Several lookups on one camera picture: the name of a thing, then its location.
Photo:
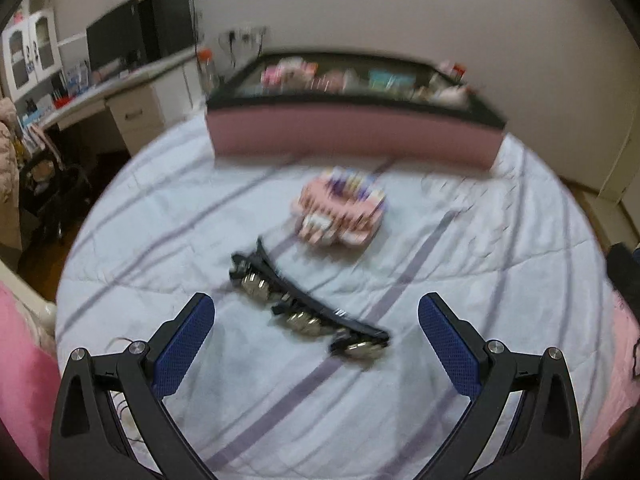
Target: pink fabric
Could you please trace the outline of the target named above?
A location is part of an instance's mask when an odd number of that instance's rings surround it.
[[[0,418],[31,465],[49,477],[49,435],[60,387],[55,359],[33,343],[0,283]]]
[[[489,170],[502,130],[437,114],[345,104],[282,104],[207,113],[216,155],[426,158]]]
[[[610,428],[620,416],[638,403],[640,399],[640,381],[632,380],[634,365],[633,348],[640,338],[640,327],[625,301],[615,294],[613,330],[616,340],[616,357],[611,371],[609,392],[598,415],[596,427],[588,441],[582,446],[582,468],[596,456],[600,446],[609,439]]]

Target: red object on desk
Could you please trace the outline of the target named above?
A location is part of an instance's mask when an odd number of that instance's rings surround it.
[[[53,105],[56,107],[56,110],[60,110],[60,108],[68,105],[73,100],[73,97],[61,97],[60,99],[56,99],[55,101],[53,101]]]

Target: clear bottle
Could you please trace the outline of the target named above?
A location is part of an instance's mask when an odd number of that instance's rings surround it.
[[[220,78],[213,63],[213,52],[210,48],[201,48],[198,51],[198,66],[200,69],[200,83],[206,97],[218,88]]]

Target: blue gripper pad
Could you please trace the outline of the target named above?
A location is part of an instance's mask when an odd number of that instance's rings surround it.
[[[158,399],[176,392],[211,330],[215,315],[213,300],[206,294],[195,294],[180,314],[163,323],[149,341],[152,349],[160,348],[157,356],[152,350],[147,356],[152,365],[151,388]]]
[[[452,324],[452,322],[456,324],[464,322],[461,322],[446,303],[433,293],[423,296],[420,300],[418,322],[458,393],[474,400],[482,390],[478,354],[470,350]],[[477,332],[475,335],[479,338],[473,341],[478,350],[482,348],[478,348],[478,343],[482,342],[483,345],[484,340]]]

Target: blue textured pad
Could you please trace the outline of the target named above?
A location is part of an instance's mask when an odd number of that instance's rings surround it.
[[[418,304],[418,322],[458,393],[474,400],[482,389],[478,361],[429,296]]]
[[[178,389],[204,338],[211,330],[215,315],[213,300],[204,296],[164,348],[156,360],[154,382],[151,385],[158,399],[173,395]]]

